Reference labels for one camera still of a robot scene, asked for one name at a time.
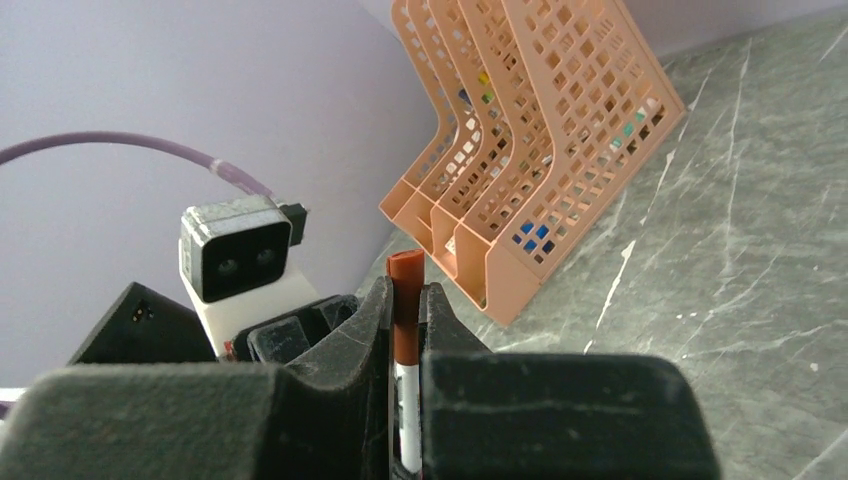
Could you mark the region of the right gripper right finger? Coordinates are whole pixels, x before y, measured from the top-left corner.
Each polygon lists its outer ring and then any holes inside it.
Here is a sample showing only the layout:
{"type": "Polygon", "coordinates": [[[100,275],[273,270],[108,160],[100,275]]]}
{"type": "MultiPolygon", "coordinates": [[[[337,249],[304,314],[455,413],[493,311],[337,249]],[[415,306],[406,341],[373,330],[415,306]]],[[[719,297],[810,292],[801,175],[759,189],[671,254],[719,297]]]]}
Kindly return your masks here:
{"type": "Polygon", "coordinates": [[[421,299],[428,479],[717,479],[700,405],[670,361],[495,353],[441,285],[421,299]]]}

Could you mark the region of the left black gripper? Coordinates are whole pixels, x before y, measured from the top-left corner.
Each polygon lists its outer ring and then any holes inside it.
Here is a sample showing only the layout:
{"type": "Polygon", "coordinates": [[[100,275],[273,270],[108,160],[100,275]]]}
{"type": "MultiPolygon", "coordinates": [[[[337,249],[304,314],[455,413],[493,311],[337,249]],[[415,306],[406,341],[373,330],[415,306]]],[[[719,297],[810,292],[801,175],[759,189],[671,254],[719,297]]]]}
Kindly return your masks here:
{"type": "MultiPolygon", "coordinates": [[[[288,363],[317,345],[359,309],[354,295],[334,295],[239,332],[238,361],[288,363]]],[[[68,363],[204,363],[217,359],[195,312],[137,282],[107,309],[68,363]]]]}

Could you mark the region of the brown pen cap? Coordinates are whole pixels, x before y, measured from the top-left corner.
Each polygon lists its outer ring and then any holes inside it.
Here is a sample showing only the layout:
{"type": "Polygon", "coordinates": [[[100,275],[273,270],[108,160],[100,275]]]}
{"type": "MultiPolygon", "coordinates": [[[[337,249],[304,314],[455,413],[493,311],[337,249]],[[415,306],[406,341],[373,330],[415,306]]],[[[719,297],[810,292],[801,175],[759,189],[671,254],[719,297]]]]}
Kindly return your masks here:
{"type": "Polygon", "coordinates": [[[420,361],[418,320],[425,260],[422,249],[397,252],[386,259],[386,273],[393,291],[394,360],[403,366],[416,366],[420,361]]]}

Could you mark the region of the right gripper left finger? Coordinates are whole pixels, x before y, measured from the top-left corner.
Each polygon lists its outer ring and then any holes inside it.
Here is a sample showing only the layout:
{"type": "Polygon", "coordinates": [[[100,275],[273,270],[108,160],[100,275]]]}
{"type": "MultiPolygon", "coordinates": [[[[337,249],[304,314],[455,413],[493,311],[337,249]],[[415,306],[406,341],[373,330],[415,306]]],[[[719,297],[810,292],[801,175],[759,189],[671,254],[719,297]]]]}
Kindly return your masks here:
{"type": "Polygon", "coordinates": [[[74,366],[32,385],[5,479],[387,479],[392,286],[286,365],[74,366]]]}

